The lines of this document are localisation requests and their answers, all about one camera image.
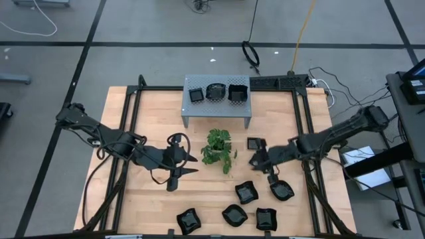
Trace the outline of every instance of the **yellow cable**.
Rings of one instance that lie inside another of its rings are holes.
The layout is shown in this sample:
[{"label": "yellow cable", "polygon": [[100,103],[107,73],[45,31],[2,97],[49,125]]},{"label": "yellow cable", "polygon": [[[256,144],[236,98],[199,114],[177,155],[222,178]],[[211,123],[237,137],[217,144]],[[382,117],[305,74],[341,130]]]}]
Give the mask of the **yellow cable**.
[{"label": "yellow cable", "polygon": [[297,46],[295,47],[294,59],[292,60],[291,71],[294,71],[295,62],[297,61],[297,54],[298,54],[299,42],[301,41],[301,37],[303,36],[303,32],[304,32],[305,26],[307,26],[307,22],[308,22],[308,20],[310,18],[311,12],[313,11],[313,8],[314,8],[314,5],[315,4],[316,4],[316,0],[312,0],[311,5],[310,5],[310,9],[308,10],[307,17],[305,18],[305,21],[304,21],[304,25],[301,28],[301,31],[299,32],[299,37],[298,37],[298,40],[297,40]]}]

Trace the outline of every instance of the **small plant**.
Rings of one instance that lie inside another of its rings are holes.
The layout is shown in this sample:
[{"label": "small plant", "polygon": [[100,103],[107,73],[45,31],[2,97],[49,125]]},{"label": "small plant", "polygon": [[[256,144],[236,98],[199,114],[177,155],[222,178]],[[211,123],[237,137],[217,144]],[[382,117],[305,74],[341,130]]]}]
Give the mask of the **small plant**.
[{"label": "small plant", "polygon": [[[232,144],[230,141],[230,134],[227,130],[212,129],[208,134],[208,145],[201,149],[204,158],[202,162],[206,165],[213,164],[217,161],[222,161],[223,173],[228,174],[232,168],[232,160],[230,159],[230,152],[232,151]],[[234,158],[238,155],[238,151],[234,152]]]}]

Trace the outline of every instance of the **wooden tabletop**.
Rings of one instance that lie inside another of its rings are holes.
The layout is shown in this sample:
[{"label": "wooden tabletop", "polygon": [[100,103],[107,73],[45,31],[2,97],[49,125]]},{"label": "wooden tabletop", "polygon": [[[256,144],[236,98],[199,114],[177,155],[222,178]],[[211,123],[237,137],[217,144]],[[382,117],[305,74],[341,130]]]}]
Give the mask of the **wooden tabletop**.
[{"label": "wooden tabletop", "polygon": [[[126,87],[111,87],[108,92],[101,122],[110,128],[119,128]],[[311,117],[316,132],[331,126],[327,101],[323,89],[307,89]],[[128,234],[166,234],[174,228],[181,234],[176,216],[188,208],[195,208],[201,219],[202,227],[192,234],[222,235],[264,235],[256,229],[255,211],[257,208],[277,210],[278,229],[274,236],[313,236],[313,225],[307,196],[305,178],[299,161],[290,161],[279,165],[281,180],[288,182],[295,196],[286,202],[277,200],[271,193],[267,176],[252,171],[248,161],[253,155],[246,148],[247,137],[265,138],[268,146],[285,145],[287,139],[298,134],[294,114],[292,95],[288,92],[252,92],[252,119],[248,129],[244,129],[244,120],[238,118],[191,118],[185,129],[181,119],[182,91],[143,91],[135,132],[147,137],[147,145],[158,148],[167,146],[166,139],[173,133],[183,132],[191,140],[191,155],[199,162],[188,162],[188,168],[199,172],[184,175],[179,179],[179,188],[170,193],[165,185],[157,185],[151,180],[148,171],[130,163],[126,191],[122,207],[119,233]],[[126,130],[129,128],[134,97],[130,102]],[[301,109],[303,125],[306,131],[304,112]],[[201,148],[207,143],[210,129],[227,129],[232,137],[232,148],[238,150],[233,159],[233,167],[228,175],[222,173],[220,162],[204,165],[201,160]],[[329,156],[339,160],[336,151]],[[96,212],[104,200],[106,185],[112,160],[107,162],[94,176],[88,188],[87,220]],[[93,154],[88,175],[100,163]],[[352,231],[356,231],[347,194],[342,169],[336,163],[323,161],[323,178],[329,204]],[[169,172],[155,170],[154,177],[165,180]],[[253,181],[259,199],[241,207],[246,211],[248,220],[240,227],[228,225],[221,212],[230,204],[239,204],[234,186],[245,181]],[[323,213],[316,200],[321,231],[325,232]],[[108,226],[111,228],[115,203],[110,207]],[[82,227],[82,207],[78,211],[75,229]]]}]

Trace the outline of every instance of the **white cord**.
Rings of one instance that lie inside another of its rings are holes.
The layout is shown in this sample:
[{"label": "white cord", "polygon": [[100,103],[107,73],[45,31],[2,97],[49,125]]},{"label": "white cord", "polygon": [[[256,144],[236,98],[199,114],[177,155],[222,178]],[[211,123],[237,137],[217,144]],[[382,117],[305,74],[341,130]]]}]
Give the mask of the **white cord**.
[{"label": "white cord", "polygon": [[50,23],[52,23],[52,25],[54,26],[54,31],[53,31],[53,33],[51,33],[51,34],[26,33],[26,32],[22,32],[22,31],[15,30],[15,29],[13,29],[13,28],[9,27],[8,25],[6,25],[6,24],[5,24],[4,22],[2,22],[2,21],[0,21],[0,23],[1,23],[3,26],[5,26],[6,28],[8,28],[9,30],[14,31],[14,32],[16,32],[16,33],[21,33],[21,34],[25,34],[25,35],[36,35],[36,36],[42,36],[42,37],[51,37],[52,35],[54,35],[54,34],[56,33],[56,31],[58,31],[58,27],[55,25],[55,23],[53,23],[53,21],[52,21],[51,19],[49,19],[49,17],[47,17],[47,15],[45,15],[45,13],[43,13],[43,11],[41,11],[41,9],[40,9],[39,5],[37,4],[37,2],[36,2],[35,0],[33,0],[33,1],[34,1],[34,4],[35,4],[35,7],[37,7],[37,9],[41,12],[41,14],[43,14],[43,16],[45,16],[45,17],[46,17],[46,19],[47,19],[48,21],[50,21]]},{"label": "white cord", "polygon": [[324,80],[321,80],[321,79],[311,79],[311,81],[313,82],[313,85],[314,86],[317,85],[317,82],[323,82],[323,83],[325,83],[325,85],[327,87],[327,90],[329,91],[329,93],[331,94],[331,97],[332,97],[332,104],[330,106],[328,106],[328,108],[330,109],[335,104],[335,98],[333,97],[331,88],[327,85],[326,81],[324,81]]}]

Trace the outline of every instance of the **gray concrete floor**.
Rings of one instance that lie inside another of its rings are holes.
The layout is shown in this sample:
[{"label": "gray concrete floor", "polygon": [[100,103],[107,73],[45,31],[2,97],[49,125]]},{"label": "gray concrete floor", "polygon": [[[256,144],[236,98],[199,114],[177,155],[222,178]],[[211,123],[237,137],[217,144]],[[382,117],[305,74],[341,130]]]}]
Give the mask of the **gray concrete floor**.
[{"label": "gray concrete floor", "polygon": [[[43,7],[57,24],[50,38],[12,33],[0,26],[0,41],[85,41],[99,0],[71,0],[71,8]],[[425,44],[423,0],[392,0],[407,37],[412,44]],[[192,13],[182,1],[107,0],[94,40],[98,42],[241,42],[250,32],[255,0],[216,0],[204,15]],[[252,42],[294,43],[298,37],[309,1],[260,1]],[[16,7],[0,0],[0,21],[22,31],[48,33],[52,27],[29,7]],[[381,0],[320,0],[305,30],[302,42],[349,44],[402,44],[388,9]],[[0,238],[12,237],[22,216],[35,177],[40,168],[59,111],[82,47],[3,46],[0,47],[0,72],[29,74],[31,85],[0,83],[0,102],[10,102],[14,117],[2,130],[0,140]],[[293,48],[257,48],[262,75],[286,74],[292,63]],[[419,59],[425,50],[415,50]],[[321,66],[338,75],[360,99],[385,83],[385,75],[408,70],[412,62],[405,49],[326,49],[301,48],[295,71],[306,73]],[[100,118],[108,87],[127,86],[143,74],[149,85],[182,85],[185,74],[248,74],[239,47],[92,47],[76,87],[74,102],[82,102],[93,118]],[[335,79],[320,71],[331,88],[344,90]],[[332,116],[349,106],[335,93]],[[388,116],[396,110],[391,98],[381,100]],[[347,119],[356,109],[333,119]],[[388,138],[398,135],[394,123]],[[353,147],[371,145],[383,148],[377,134],[361,133],[349,141]],[[74,135],[61,133],[40,197],[27,229],[27,236],[70,232],[80,203],[91,149]],[[381,238],[420,238],[416,216],[409,213],[411,231],[393,228],[397,219],[394,203],[373,192],[360,192],[347,183],[357,230],[365,236]],[[393,194],[390,185],[379,189]],[[402,191],[410,204],[408,192]]]}]

